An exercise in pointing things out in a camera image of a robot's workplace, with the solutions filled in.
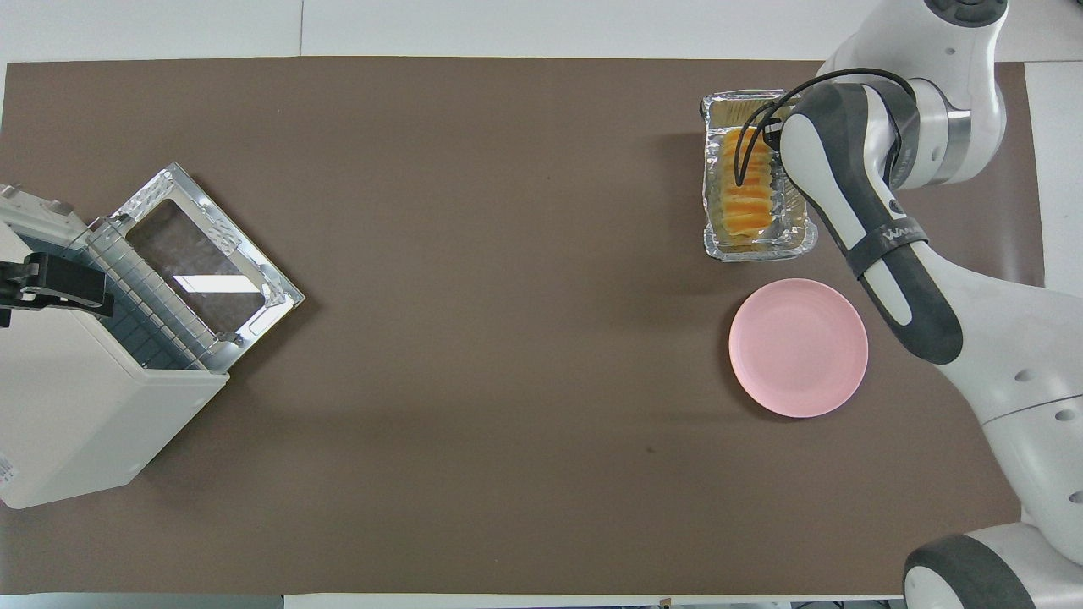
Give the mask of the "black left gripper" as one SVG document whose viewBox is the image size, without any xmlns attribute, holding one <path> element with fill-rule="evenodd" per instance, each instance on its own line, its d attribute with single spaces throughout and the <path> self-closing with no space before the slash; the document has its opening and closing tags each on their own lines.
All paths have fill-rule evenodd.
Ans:
<svg viewBox="0 0 1083 609">
<path fill-rule="evenodd" d="M 1 262 L 1 327 L 8 328 L 14 310 L 63 309 L 110 319 L 115 298 L 106 275 L 93 267 L 47 252 L 30 252 L 23 261 Z"/>
</svg>

